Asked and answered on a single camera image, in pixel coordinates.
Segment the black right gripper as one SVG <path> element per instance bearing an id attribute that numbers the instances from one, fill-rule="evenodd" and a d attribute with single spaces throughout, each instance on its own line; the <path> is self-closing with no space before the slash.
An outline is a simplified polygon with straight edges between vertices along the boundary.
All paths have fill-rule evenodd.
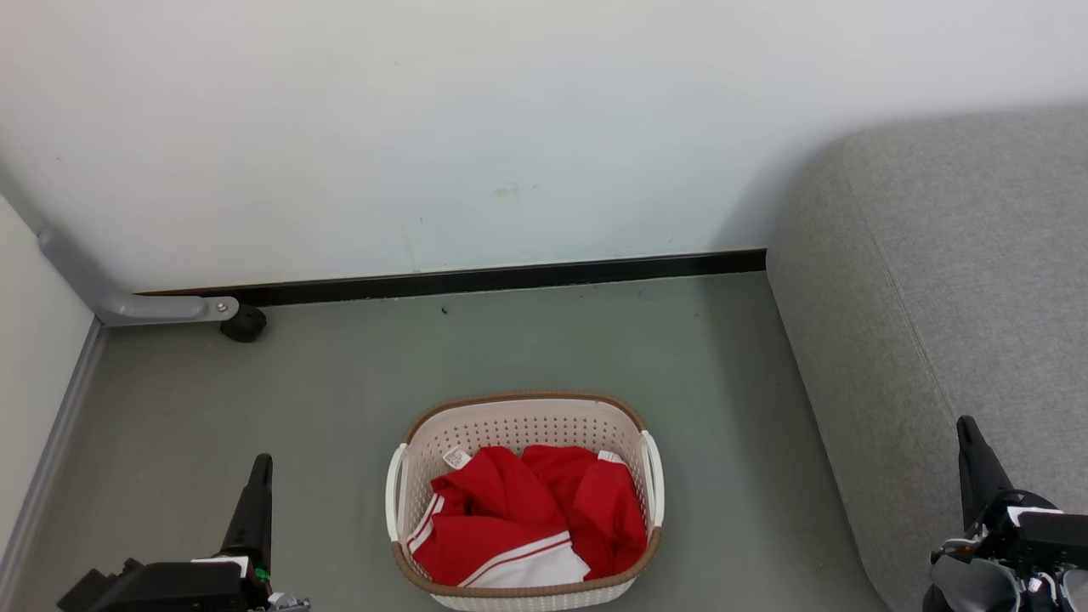
<path id="1" fill-rule="evenodd" d="M 1012 490 L 996 450 L 972 416 L 957 418 L 956 434 L 963 526 L 970 530 L 984 515 L 984 555 L 1013 570 L 1084 570 L 1087 516 L 1058 510 L 1042 495 Z"/>

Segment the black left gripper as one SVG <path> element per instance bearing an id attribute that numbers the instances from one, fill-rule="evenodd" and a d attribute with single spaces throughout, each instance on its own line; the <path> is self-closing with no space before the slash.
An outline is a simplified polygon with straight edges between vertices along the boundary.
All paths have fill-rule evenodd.
<path id="1" fill-rule="evenodd" d="M 255 458 L 220 547 L 221 555 L 250 562 L 224 556 L 141 564 L 129 558 L 119 574 L 90 570 L 59 598 L 59 611 L 267 609 L 271 587 L 257 570 L 271 572 L 273 468 L 269 454 Z"/>

